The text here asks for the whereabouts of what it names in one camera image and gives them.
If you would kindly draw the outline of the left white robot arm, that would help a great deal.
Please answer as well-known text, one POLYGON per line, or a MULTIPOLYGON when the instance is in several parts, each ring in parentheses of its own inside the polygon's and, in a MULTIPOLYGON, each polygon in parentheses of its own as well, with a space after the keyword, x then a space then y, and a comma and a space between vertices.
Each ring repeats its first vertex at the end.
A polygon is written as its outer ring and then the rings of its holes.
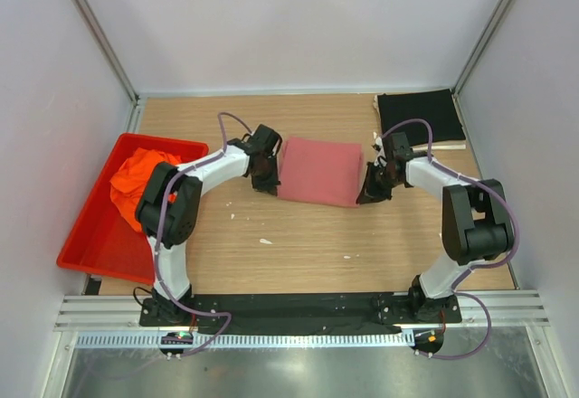
POLYGON ((155 166, 136 210, 154 262, 153 288, 141 303, 141 326, 183 326, 194 315, 186 243, 194 231, 203 195, 238 177, 249 177, 257 192, 276 195, 281 145, 281 135, 260 124, 241 138, 225 140, 221 149, 194 162, 155 166))

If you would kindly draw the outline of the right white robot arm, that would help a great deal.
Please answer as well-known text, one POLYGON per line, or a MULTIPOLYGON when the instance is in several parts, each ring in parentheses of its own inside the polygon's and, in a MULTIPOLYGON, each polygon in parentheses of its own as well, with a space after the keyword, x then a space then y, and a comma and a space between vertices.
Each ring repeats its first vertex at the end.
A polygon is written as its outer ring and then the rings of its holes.
POLYGON ((502 184, 451 170, 428 151, 413 150, 404 133, 378 137, 374 150, 376 158, 366 164, 358 204, 390 200, 399 185, 419 187, 441 201, 443 254, 414 278, 406 296, 410 318, 434 321, 450 306, 463 280, 515 247, 502 184))

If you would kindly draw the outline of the pink polo t shirt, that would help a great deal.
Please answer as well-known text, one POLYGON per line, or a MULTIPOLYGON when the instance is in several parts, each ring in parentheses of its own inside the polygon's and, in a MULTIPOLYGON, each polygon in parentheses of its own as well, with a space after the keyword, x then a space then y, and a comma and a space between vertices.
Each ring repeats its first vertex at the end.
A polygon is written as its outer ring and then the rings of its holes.
POLYGON ((281 200, 356 208, 365 162, 359 144, 290 137, 281 148, 281 200))

